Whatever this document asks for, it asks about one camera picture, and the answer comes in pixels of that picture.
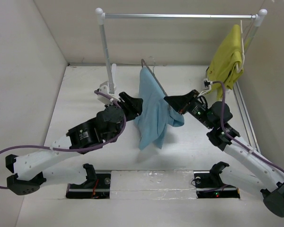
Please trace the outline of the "light blue trousers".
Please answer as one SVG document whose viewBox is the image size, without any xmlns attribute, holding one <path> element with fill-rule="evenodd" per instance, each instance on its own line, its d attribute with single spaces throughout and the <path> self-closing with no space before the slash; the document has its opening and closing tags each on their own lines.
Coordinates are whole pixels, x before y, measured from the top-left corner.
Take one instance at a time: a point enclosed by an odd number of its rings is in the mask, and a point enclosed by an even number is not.
<svg viewBox="0 0 284 227">
<path fill-rule="evenodd" d="M 183 126 L 184 117 L 164 100 L 164 92 L 147 68 L 140 71 L 138 97 L 143 100 L 142 113 L 134 120 L 140 132 L 139 149 L 150 144 L 162 148 L 168 126 Z"/>
</svg>

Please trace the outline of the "silver metal hanger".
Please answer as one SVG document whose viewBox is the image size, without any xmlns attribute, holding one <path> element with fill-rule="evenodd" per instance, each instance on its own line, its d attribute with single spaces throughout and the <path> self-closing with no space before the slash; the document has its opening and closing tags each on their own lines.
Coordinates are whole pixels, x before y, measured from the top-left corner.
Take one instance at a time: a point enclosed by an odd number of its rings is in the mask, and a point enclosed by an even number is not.
<svg viewBox="0 0 284 227">
<path fill-rule="evenodd" d="M 173 110 L 164 100 L 164 97 L 167 96 L 167 94 L 144 59 L 141 59 L 141 64 L 142 69 L 139 75 L 138 92 L 139 97 L 143 99 L 141 117 L 153 117 L 158 114 L 159 117 L 166 115 L 171 118 L 179 118 L 182 120 L 183 116 Z"/>
</svg>

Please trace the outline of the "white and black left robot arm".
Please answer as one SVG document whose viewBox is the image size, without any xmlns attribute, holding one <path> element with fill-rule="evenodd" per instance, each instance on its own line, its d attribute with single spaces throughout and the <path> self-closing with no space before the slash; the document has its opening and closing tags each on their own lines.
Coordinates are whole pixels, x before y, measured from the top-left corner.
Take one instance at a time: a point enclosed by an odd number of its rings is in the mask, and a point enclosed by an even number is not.
<svg viewBox="0 0 284 227">
<path fill-rule="evenodd" d="M 67 131 L 50 147 L 36 146 L 37 151 L 24 155 L 8 155 L 6 168 L 12 173 L 7 178 L 7 188 L 16 195 L 28 195 L 48 185 L 70 183 L 92 187 L 97 176 L 92 164 L 60 167 L 69 158 L 85 155 L 114 143 L 125 130 L 126 123 L 142 114 L 143 100 L 125 92 L 115 99 L 95 90 L 104 98 L 105 108 L 96 116 Z"/>
</svg>

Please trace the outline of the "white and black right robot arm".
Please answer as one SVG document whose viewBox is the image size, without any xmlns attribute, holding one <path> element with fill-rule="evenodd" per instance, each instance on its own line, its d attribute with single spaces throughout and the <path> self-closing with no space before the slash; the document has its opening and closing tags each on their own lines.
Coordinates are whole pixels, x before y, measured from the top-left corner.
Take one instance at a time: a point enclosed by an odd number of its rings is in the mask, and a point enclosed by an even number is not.
<svg viewBox="0 0 284 227">
<path fill-rule="evenodd" d="M 177 113 L 189 113 L 210 129 L 207 133 L 209 141 L 253 173 L 252 176 L 239 176 L 229 164 L 219 162 L 210 170 L 211 184 L 230 184 L 254 193 L 263 200 L 269 211 L 278 217 L 284 217 L 284 169 L 252 148 L 239 132 L 228 124 L 232 114 L 225 100 L 217 101 L 208 107 L 201 102 L 196 90 L 182 96 L 166 96 L 164 100 Z"/>
</svg>

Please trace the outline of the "white plastic hanger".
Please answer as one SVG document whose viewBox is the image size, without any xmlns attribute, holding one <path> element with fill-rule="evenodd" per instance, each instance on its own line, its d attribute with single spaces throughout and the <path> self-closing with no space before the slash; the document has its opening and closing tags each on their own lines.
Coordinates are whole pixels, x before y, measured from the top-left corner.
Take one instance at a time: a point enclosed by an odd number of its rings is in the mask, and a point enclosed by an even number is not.
<svg viewBox="0 0 284 227">
<path fill-rule="evenodd" d="M 240 45 L 241 45 L 241 64 L 236 64 L 235 69 L 236 73 L 240 73 L 243 70 L 245 63 L 245 49 L 244 49 L 244 41 L 243 41 L 243 26 L 242 20 L 240 21 Z"/>
</svg>

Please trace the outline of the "yellow-green garment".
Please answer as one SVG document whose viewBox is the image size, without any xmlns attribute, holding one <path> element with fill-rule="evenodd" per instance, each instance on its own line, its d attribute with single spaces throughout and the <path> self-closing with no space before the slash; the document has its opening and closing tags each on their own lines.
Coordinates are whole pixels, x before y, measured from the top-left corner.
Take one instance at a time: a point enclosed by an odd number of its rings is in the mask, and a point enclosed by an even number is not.
<svg viewBox="0 0 284 227">
<path fill-rule="evenodd" d="M 207 70 L 207 78 L 220 81 L 226 89 L 232 90 L 244 71 L 236 73 L 235 66 L 240 65 L 241 61 L 240 26 L 234 25 L 218 47 Z"/>
</svg>

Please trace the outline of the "silver and white clothes rack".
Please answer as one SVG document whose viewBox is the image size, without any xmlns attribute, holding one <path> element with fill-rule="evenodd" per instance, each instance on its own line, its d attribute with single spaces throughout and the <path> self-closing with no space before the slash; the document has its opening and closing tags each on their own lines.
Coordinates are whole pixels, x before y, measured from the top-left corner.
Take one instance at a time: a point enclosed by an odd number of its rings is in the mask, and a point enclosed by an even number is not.
<svg viewBox="0 0 284 227">
<path fill-rule="evenodd" d="M 162 64 L 208 65 L 215 46 L 233 24 L 238 24 L 241 32 L 243 23 L 251 27 L 241 38 L 246 50 L 267 10 L 248 15 L 210 15 L 105 13 L 96 8 L 94 15 L 104 57 L 104 66 L 95 74 L 95 87 L 104 86 L 115 94 L 121 90 L 116 72 L 122 60 L 126 65 L 140 65 L 144 58 L 151 69 Z"/>
</svg>

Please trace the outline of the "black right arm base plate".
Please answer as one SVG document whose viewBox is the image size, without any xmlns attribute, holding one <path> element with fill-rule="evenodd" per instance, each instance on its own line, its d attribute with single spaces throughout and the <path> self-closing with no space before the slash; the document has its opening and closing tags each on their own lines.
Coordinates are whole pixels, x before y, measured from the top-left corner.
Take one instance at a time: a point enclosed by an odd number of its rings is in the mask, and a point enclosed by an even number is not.
<svg viewBox="0 0 284 227">
<path fill-rule="evenodd" d="M 191 184 L 196 188 L 198 199 L 240 199 L 238 188 L 222 182 L 220 174 L 229 167 L 225 162 L 214 164 L 210 170 L 194 170 Z"/>
</svg>

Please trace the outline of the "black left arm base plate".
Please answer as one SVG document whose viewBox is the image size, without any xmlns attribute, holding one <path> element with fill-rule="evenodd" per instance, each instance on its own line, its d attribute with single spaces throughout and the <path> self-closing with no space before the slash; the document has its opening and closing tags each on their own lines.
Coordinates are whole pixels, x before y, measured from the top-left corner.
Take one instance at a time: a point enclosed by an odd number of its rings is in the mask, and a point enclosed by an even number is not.
<svg viewBox="0 0 284 227">
<path fill-rule="evenodd" d="M 67 199 L 109 199 L 111 172 L 97 171 L 97 180 L 92 185 L 68 184 L 66 195 Z"/>
</svg>

